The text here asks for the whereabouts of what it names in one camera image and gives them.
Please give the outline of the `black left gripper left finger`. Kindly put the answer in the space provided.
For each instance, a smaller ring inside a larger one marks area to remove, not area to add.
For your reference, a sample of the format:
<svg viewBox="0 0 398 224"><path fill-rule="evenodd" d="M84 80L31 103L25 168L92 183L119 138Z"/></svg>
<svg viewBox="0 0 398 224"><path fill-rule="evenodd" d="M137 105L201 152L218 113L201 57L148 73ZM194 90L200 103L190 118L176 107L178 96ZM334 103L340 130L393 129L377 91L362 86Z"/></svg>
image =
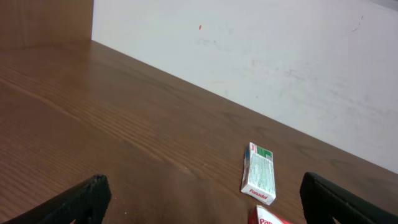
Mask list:
<svg viewBox="0 0 398 224"><path fill-rule="evenodd" d="M108 178L94 175L4 224L101 224L110 201Z"/></svg>

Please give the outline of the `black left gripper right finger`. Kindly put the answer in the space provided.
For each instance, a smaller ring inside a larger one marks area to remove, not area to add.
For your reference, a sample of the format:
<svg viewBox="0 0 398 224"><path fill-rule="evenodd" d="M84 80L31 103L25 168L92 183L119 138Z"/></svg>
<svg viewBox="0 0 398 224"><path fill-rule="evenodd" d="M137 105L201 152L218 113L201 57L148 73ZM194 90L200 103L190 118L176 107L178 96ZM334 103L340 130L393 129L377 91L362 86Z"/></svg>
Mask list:
<svg viewBox="0 0 398 224"><path fill-rule="evenodd" d="M397 224L397 216L313 172L304 174L300 198L307 224Z"/></svg>

